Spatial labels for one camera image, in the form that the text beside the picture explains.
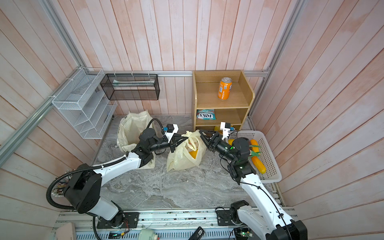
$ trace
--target black wire mesh basket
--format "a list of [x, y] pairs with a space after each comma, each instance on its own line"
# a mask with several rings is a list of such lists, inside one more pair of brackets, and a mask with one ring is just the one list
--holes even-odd
[[156, 74], [108, 73], [100, 83], [109, 100], [158, 100]]

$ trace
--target mesh shelf organizer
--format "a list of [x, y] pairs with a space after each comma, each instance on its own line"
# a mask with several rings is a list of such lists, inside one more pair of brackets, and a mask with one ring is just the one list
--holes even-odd
[[91, 75], [82, 68], [52, 101], [82, 138], [101, 139], [117, 107], [96, 90], [103, 77], [103, 70]]
[[156, 74], [109, 73], [100, 83], [109, 100], [158, 100]]
[[246, 137], [249, 140], [254, 139], [257, 141], [258, 145], [260, 146], [259, 151], [261, 153], [260, 153], [259, 159], [264, 164], [266, 168], [266, 173], [261, 174], [251, 160], [249, 160], [249, 163], [256, 170], [257, 175], [259, 176], [261, 182], [262, 183], [280, 182], [281, 181], [280, 169], [276, 163], [276, 159], [273, 156], [272, 150], [269, 147], [269, 144], [264, 134], [260, 131], [245, 130], [245, 131], [234, 132], [229, 136], [228, 139], [236, 139], [238, 137]]

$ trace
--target orange soda can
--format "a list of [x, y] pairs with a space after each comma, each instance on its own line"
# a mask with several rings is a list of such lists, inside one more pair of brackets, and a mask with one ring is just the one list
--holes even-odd
[[232, 79], [222, 78], [220, 81], [220, 86], [218, 88], [218, 97], [222, 100], [226, 100], [229, 97], [229, 91], [231, 91]]

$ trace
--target white plastic basket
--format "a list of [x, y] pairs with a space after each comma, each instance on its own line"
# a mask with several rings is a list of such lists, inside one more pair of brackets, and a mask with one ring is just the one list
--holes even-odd
[[281, 173], [279, 170], [279, 166], [277, 166], [276, 159], [272, 154], [272, 150], [268, 145], [268, 142], [265, 139], [265, 136], [260, 131], [238, 131], [234, 132], [230, 135], [228, 139], [236, 139], [238, 137], [246, 137], [248, 139], [254, 139], [257, 141], [258, 145], [261, 147], [259, 148], [260, 153], [260, 161], [264, 164], [266, 168], [266, 173], [261, 174], [253, 162], [249, 160], [251, 166], [256, 170], [257, 175], [259, 175], [260, 180], [262, 183], [272, 183], [272, 182], [279, 182], [281, 181]]

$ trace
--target wood panel wall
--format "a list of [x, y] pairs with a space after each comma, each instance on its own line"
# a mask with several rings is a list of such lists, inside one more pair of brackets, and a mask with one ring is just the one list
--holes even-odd
[[252, 116], [310, 239], [384, 238], [383, 12], [308, 1]]
[[[38, 1], [0, 1], [0, 144], [76, 67]], [[90, 163], [96, 147], [51, 110], [0, 168], [2, 238], [45, 239], [59, 214], [46, 201], [46, 188]]]
[[[52, 0], [87, 67], [262, 70], [297, 0]], [[249, 79], [255, 91], [262, 78]], [[119, 101], [117, 114], [190, 114], [192, 77], [160, 78], [158, 101]]]

